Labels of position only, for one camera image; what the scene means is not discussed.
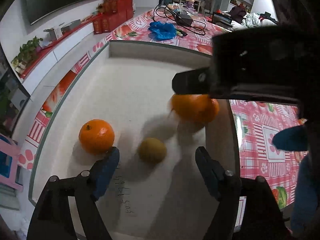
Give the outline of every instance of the orange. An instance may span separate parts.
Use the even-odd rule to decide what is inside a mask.
[[[181,119],[197,123],[209,123],[219,112],[218,101],[208,95],[174,94],[171,106]]]
[[[86,152],[94,155],[101,154],[112,147],[115,133],[106,121],[93,119],[82,126],[79,141]]]

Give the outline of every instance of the green leaves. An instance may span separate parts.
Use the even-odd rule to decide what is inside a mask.
[[[243,133],[247,133],[249,131],[249,129],[247,127],[243,126],[242,131],[243,131]]]
[[[282,209],[287,206],[287,192],[284,187],[277,187],[278,195],[278,207]]]
[[[44,114],[46,117],[51,117],[52,116],[52,112],[45,112],[45,114]]]
[[[267,103],[267,105],[268,105],[269,111],[273,112],[274,111],[273,105],[270,103]]]
[[[42,38],[38,39],[35,36],[32,40],[27,41],[26,44],[22,44],[19,54],[13,59],[14,64],[18,66],[19,63],[24,65],[30,63],[36,58],[36,48],[39,46],[39,41],[43,41]]]
[[[137,33],[136,32],[130,32],[127,34],[129,37],[137,37]]]

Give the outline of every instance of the chair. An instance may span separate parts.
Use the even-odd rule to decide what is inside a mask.
[[[0,134],[0,183],[22,191],[23,186],[16,183],[19,155],[16,143]]]

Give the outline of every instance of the pink checkered tablecloth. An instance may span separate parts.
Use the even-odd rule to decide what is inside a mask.
[[[286,205],[291,204],[299,163],[307,152],[278,150],[272,138],[283,129],[299,125],[297,108],[241,100],[230,100],[230,105],[237,129],[240,176],[265,177],[271,189],[285,192]]]

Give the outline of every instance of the red gift box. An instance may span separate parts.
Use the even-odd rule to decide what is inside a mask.
[[[127,21],[127,11],[122,10],[118,12],[119,15],[119,25]]]
[[[128,9],[133,9],[132,0],[125,0],[125,7]]]
[[[116,2],[118,12],[126,10],[126,0],[116,0]]]
[[[103,2],[104,14],[112,14],[110,0]]]
[[[133,18],[133,9],[127,9],[127,21]]]
[[[116,13],[118,11],[117,0],[110,0],[111,12]]]
[[[109,33],[120,25],[119,15],[117,13],[111,15],[103,15],[101,27],[103,33]]]
[[[105,14],[113,14],[118,11],[117,0],[105,0],[103,2],[103,8]]]
[[[96,20],[94,20],[92,24],[93,24],[93,33],[101,34],[102,33],[101,17],[98,17]]]

